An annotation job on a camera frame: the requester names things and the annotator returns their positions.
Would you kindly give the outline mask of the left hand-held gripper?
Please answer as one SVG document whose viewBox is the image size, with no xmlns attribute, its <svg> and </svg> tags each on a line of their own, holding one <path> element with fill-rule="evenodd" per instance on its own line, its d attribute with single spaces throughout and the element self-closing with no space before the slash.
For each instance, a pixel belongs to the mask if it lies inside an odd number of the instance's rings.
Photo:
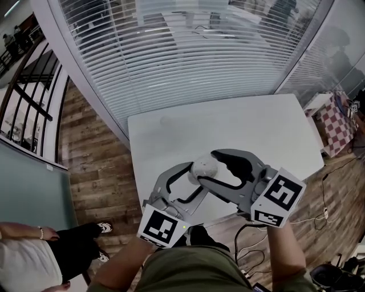
<svg viewBox="0 0 365 292">
<path fill-rule="evenodd" d="M 193 162 L 177 164 L 163 172 L 158 178 L 149 200 L 143 200 L 143 216 L 137 237 L 158 248 L 171 248 L 188 232 L 187 219 L 193 214 L 206 196 L 206 189 L 199 186 L 187 199 L 169 201 L 171 184 L 189 172 Z"/>
</svg>

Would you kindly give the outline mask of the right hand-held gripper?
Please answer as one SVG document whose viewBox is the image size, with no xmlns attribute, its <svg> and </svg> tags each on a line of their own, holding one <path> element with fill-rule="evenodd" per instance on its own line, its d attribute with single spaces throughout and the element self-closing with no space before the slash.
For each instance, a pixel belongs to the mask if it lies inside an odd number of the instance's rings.
<svg viewBox="0 0 365 292">
<path fill-rule="evenodd" d="M 238 214 L 252 222 L 282 228 L 303 196 L 306 184 L 283 168 L 276 170 L 255 154 L 238 149 L 210 153 L 241 180 L 239 186 L 198 176 L 201 186 L 227 203 L 237 205 Z"/>
</svg>

